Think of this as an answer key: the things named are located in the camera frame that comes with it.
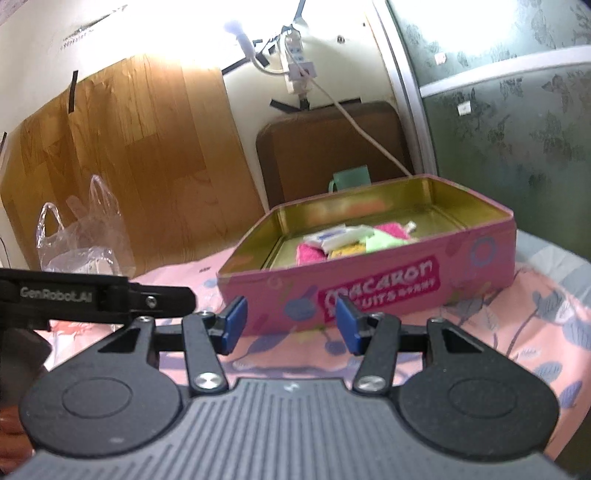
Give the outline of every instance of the green cloth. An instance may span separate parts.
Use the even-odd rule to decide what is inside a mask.
[[[401,247],[403,245],[408,245],[409,243],[409,240],[396,238],[381,230],[374,229],[374,234],[365,239],[365,251],[367,253],[377,252],[387,248]]]

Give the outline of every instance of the hand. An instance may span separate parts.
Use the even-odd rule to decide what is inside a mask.
[[[33,455],[33,447],[18,419],[18,407],[0,410],[0,469],[10,473]]]

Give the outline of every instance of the patterned wallpaper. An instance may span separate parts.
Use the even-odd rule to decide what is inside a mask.
[[[0,25],[21,8],[27,0],[0,0]]]
[[[591,9],[582,0],[390,4],[419,86],[496,61],[591,44]]]
[[[521,229],[591,258],[591,64],[490,80],[424,105],[442,176],[513,209]]]

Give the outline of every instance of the wooden board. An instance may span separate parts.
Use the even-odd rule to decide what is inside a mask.
[[[11,136],[0,196],[31,268],[44,202],[73,221],[92,174],[118,198],[137,274],[237,241],[263,214],[218,69],[135,56],[79,82]]]
[[[361,128],[413,171],[402,125],[388,102],[344,106]],[[326,193],[335,172],[367,165],[371,180],[404,176],[334,107],[274,120],[256,138],[269,207]]]

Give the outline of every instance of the open tin box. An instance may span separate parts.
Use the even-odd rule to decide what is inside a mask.
[[[296,265],[304,235],[410,220],[416,243]],[[218,285],[225,302],[248,299],[247,335],[324,326],[340,294],[360,310],[402,315],[510,285],[516,232],[512,211],[458,184],[386,181],[273,208],[238,243]]]

